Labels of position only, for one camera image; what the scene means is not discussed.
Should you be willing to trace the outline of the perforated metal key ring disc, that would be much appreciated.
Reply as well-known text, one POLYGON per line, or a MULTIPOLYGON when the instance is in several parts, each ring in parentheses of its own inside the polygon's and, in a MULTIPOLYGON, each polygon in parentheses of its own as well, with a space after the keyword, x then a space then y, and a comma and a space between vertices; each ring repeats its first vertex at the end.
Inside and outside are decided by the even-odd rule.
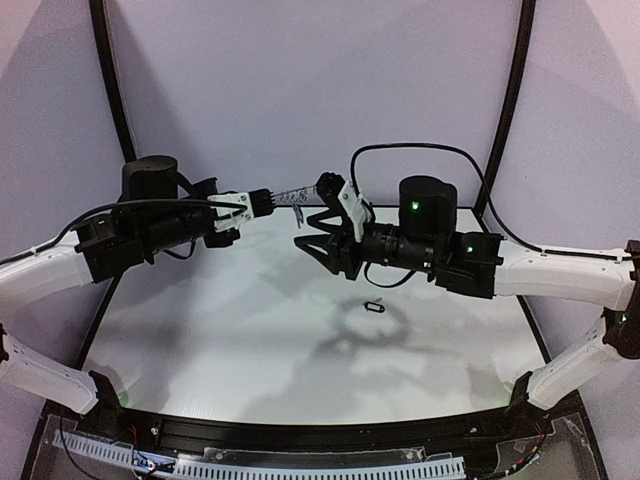
POLYGON ((301 229, 304 224, 303 207, 309 200, 316 197, 317 188, 315 185, 298 187, 273 194, 274 202, 278 207, 289 207, 293 211, 298 229, 301 229))

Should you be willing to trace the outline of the black key tag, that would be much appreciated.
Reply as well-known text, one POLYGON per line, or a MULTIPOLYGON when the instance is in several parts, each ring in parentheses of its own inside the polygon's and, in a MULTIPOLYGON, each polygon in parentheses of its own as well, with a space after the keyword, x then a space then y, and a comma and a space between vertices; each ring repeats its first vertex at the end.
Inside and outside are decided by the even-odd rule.
POLYGON ((380 299, 364 301, 363 308, 367 312, 376 314, 383 314, 386 311, 386 307, 380 299))

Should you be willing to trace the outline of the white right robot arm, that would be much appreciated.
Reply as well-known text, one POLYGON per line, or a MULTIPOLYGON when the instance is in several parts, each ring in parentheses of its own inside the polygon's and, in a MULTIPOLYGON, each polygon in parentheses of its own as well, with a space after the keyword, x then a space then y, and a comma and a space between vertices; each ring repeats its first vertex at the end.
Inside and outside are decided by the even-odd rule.
POLYGON ((639 357, 639 244, 609 251, 518 244, 500 234, 459 232, 457 190, 429 176, 399 184, 399 222, 376 221, 353 183, 326 172, 317 192, 323 212, 307 223, 316 235, 297 248, 334 275, 354 280, 372 265, 423 273, 447 291, 474 298, 537 296, 599 305, 595 324, 550 363, 514 384, 507 411, 543 412, 604 372, 639 357))

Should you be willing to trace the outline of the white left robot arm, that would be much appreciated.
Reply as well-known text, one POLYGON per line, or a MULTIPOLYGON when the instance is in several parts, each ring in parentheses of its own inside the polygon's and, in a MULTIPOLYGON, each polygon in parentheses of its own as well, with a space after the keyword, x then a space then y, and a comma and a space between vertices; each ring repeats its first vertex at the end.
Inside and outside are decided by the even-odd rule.
MULTIPOLYGON (((246 192, 220 194, 216 181, 190 183, 170 156, 124 165, 121 196, 69 222, 52 240, 1 262, 1 316, 54 293, 115 278, 157 254, 227 233, 253 219, 246 192)), ((85 415, 98 405, 118 408, 108 378, 53 360, 1 332, 1 379, 85 415)))

